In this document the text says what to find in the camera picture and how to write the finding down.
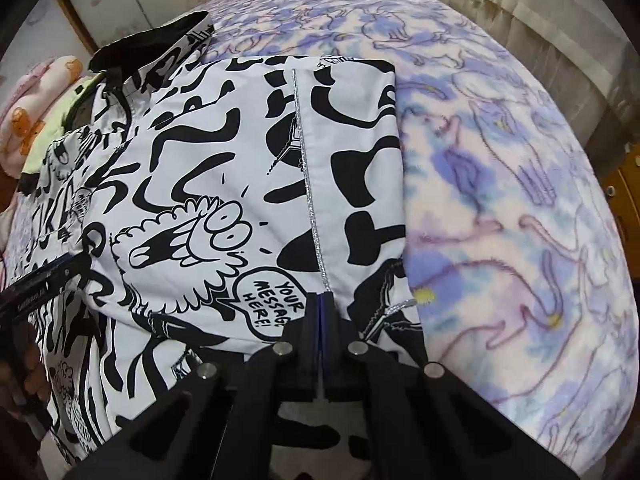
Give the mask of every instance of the yellow cloth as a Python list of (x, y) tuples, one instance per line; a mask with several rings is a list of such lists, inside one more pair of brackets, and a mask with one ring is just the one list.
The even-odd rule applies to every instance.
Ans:
[(22, 173), (40, 172), (42, 159), (47, 153), (47, 148), (54, 140), (65, 134), (62, 124), (65, 122), (67, 113), (73, 104), (93, 87), (92, 83), (97, 77), (97, 75), (81, 77), (51, 105), (41, 119), (44, 124), (38, 136), (33, 139), (29, 155), (27, 155), (22, 167)]

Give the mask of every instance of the wall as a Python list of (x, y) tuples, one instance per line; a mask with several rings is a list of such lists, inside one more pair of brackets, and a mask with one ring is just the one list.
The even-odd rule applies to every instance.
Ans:
[(0, 60), (0, 104), (13, 84), (48, 57), (76, 56), (87, 67), (91, 54), (82, 45), (56, 0), (40, 0)]
[(98, 47), (151, 28), (137, 0), (70, 0)]

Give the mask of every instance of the black and white printed shirt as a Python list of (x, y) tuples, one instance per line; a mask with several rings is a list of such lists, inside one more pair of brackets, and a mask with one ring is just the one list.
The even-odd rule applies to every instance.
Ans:
[(426, 360), (401, 259), (394, 67), (201, 64), (212, 34), (195, 12), (98, 51), (94, 120), (50, 147), (31, 195), (24, 269), (86, 255), (35, 319), (55, 430), (80, 458), (212, 352), (276, 341), (308, 292)]

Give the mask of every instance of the speech bubble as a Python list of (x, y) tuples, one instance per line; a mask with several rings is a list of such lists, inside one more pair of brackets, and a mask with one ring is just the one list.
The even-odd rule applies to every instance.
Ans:
[(256, 267), (241, 274), (232, 294), (230, 300), (219, 301), (242, 312), (249, 330), (263, 341), (277, 341), (287, 322), (305, 315), (305, 290), (277, 267)]

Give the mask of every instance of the purple patterned bedsheet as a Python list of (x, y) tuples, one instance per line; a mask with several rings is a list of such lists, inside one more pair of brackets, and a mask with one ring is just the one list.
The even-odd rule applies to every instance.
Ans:
[(582, 473), (622, 431), (638, 314), (607, 203), (540, 83), (436, 0), (214, 0), (206, 61), (396, 66), (408, 246), (429, 356)]

